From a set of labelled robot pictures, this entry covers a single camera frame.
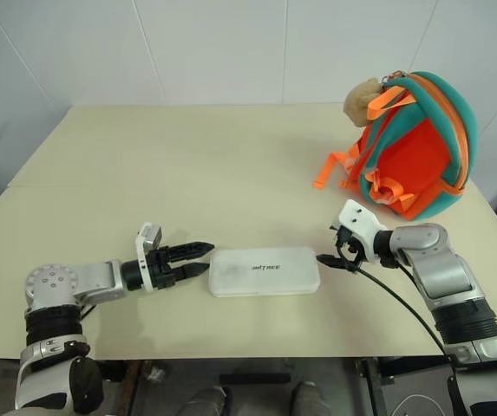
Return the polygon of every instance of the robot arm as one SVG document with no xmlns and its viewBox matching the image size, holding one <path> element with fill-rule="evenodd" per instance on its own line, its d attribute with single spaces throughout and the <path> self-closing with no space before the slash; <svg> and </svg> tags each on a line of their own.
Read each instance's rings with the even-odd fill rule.
<svg viewBox="0 0 497 416">
<path fill-rule="evenodd" d="M 357 271 L 361 262 L 412 267 L 414 283 L 441 333 L 454 377 L 448 389 L 455 415 L 497 414 L 497 319 L 466 261 L 454 253 L 438 224 L 389 231 L 349 200 L 332 226 L 339 257 L 318 256 L 330 267 Z M 343 254 L 347 246 L 355 256 Z"/>
<path fill-rule="evenodd" d="M 135 239 L 136 260 L 48 264 L 29 274 L 25 283 L 27 347 L 21 353 L 16 414 L 77 415 L 98 408 L 103 400 L 101 375 L 95 361 L 87 357 L 90 347 L 82 334 L 82 311 L 121 298 L 129 290 L 151 292 L 173 286 L 209 267 L 186 263 L 172 268 L 168 263 L 201 257 L 213 245 L 158 248 L 160 240 L 160 227 L 145 223 Z"/>
</svg>

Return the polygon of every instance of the white wall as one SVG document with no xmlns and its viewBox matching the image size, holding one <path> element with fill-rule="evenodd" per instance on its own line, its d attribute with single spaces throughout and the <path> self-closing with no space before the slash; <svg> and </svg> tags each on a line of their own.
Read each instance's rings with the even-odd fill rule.
<svg viewBox="0 0 497 416">
<path fill-rule="evenodd" d="M 468 99 L 497 205 L 494 0 L 0 0 L 0 192 L 72 105 L 342 101 L 397 69 Z"/>
</svg>

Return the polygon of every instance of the white box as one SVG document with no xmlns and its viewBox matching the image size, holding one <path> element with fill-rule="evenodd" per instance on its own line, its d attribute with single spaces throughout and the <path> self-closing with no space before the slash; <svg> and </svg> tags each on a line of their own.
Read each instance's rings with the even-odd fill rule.
<svg viewBox="0 0 497 416">
<path fill-rule="evenodd" d="M 219 297 L 313 293 L 320 282 L 310 247 L 219 250 L 210 262 L 210 291 Z"/>
</svg>

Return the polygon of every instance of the backpack handle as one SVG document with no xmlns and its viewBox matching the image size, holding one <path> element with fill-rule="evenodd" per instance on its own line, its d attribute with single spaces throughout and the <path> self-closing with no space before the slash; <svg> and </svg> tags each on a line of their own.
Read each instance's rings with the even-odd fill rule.
<svg viewBox="0 0 497 416">
<path fill-rule="evenodd" d="M 395 85 L 394 87 L 389 88 L 383 94 L 379 95 L 377 98 L 373 99 L 368 104 L 368 120 L 376 120 L 381 117 L 385 112 L 389 111 L 391 108 L 406 106 L 408 104 L 412 104 L 415 102 L 415 98 L 412 94 L 408 93 L 404 98 L 389 106 L 389 103 L 392 102 L 398 95 L 407 91 L 403 87 L 399 87 Z"/>
</svg>

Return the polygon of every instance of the unitree logo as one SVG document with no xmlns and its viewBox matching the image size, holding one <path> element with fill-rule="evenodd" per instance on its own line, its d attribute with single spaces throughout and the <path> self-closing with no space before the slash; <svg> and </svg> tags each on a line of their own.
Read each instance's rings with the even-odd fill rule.
<svg viewBox="0 0 497 416">
<path fill-rule="evenodd" d="M 260 264 L 259 266 L 252 266 L 252 270 L 277 270 L 280 268 L 280 264 Z"/>
</svg>

